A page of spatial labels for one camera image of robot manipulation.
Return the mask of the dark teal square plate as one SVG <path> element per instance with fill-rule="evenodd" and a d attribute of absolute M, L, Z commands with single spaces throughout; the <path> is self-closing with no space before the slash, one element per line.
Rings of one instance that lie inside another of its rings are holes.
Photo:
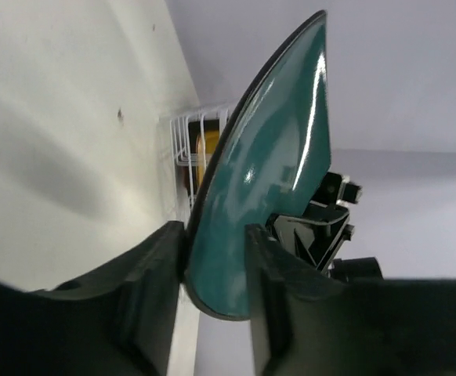
<path fill-rule="evenodd" d="M 244 228 L 300 216 L 331 165 L 327 14 L 293 31 L 236 105 L 208 163 L 187 234 L 185 283 L 200 311 L 248 318 Z"/>

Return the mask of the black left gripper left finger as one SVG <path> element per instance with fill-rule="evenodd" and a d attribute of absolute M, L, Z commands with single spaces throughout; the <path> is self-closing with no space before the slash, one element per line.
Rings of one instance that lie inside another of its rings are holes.
<path fill-rule="evenodd" d="M 47 291 L 0 283 L 0 375 L 164 375 L 179 295 L 181 222 Z"/>

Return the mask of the yellow square plate black rim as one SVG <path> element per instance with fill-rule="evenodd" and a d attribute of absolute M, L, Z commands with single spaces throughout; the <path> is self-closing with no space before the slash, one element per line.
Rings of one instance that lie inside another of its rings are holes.
<path fill-rule="evenodd" d="M 200 166 L 193 164 L 192 177 L 194 192 L 198 191 L 198 187 L 204 177 L 204 162 L 209 163 L 213 152 L 219 141 L 219 118 L 204 119 L 204 140 L 201 140 L 201 123 L 199 121 L 191 121 L 189 127 L 190 151 L 192 154 L 200 154 Z"/>

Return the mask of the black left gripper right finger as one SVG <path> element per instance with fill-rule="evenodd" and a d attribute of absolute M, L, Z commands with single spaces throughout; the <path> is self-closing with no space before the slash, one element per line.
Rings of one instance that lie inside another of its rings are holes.
<path fill-rule="evenodd" d="M 333 280 L 244 231 L 258 375 L 456 375 L 456 280 Z"/>

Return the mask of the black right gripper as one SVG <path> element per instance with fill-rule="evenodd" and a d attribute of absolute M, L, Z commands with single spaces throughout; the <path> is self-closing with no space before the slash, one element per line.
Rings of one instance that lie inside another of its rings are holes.
<path fill-rule="evenodd" d="M 379 278 L 374 257 L 340 259 L 336 255 L 352 240 L 348 205 L 357 204 L 362 187 L 346 175 L 328 172 L 300 216 L 272 214 L 266 228 L 284 250 L 336 280 Z"/>

